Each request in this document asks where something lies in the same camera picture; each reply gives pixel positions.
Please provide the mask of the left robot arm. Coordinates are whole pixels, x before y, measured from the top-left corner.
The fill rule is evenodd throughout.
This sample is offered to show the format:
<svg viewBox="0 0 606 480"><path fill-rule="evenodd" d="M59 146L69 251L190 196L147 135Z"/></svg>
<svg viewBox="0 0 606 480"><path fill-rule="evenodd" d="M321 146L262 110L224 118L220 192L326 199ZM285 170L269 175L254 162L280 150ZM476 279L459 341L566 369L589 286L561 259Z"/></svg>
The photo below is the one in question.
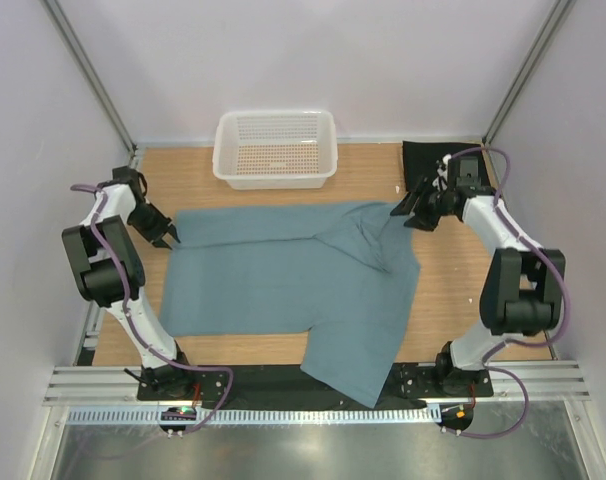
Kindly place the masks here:
<svg viewBox="0 0 606 480"><path fill-rule="evenodd" d="M77 226L62 232L62 242L80 295L105 309L122 326L139 353L141 371L127 369L139 384L140 399L187 398L195 376L187 357L161 326L144 290L146 276L127 228L155 248L178 241L176 226L147 199L144 175L128 166L112 170L112 178L96 186L76 184L94 204Z"/></svg>

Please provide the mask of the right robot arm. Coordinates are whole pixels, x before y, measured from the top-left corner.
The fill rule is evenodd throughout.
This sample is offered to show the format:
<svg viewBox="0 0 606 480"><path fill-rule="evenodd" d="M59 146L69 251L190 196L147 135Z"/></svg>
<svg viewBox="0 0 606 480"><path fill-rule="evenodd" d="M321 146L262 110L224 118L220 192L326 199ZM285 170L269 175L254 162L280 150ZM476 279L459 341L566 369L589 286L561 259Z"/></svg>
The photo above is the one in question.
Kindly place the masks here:
<svg viewBox="0 0 606 480"><path fill-rule="evenodd" d="M477 151L445 155L392 211L405 217L406 227L425 232L454 216L491 256L478 322L447 343L427 372L428 390L438 396L474 394L487 382L487 363L496 353L511 344L534 347L532 337L556 330L569 310L564 254L544 248L518 225L500 189L482 182Z"/></svg>

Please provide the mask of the teal blue t-shirt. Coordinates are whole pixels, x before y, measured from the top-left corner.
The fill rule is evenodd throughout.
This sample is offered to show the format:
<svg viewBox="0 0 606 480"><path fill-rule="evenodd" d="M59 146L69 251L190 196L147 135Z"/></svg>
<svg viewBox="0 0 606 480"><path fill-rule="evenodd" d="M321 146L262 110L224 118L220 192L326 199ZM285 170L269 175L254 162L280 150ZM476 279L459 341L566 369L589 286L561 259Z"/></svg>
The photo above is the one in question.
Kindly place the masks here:
<svg viewBox="0 0 606 480"><path fill-rule="evenodd" d="M159 319L174 337L308 336L301 370L374 407L420 265L380 202L184 210Z"/></svg>

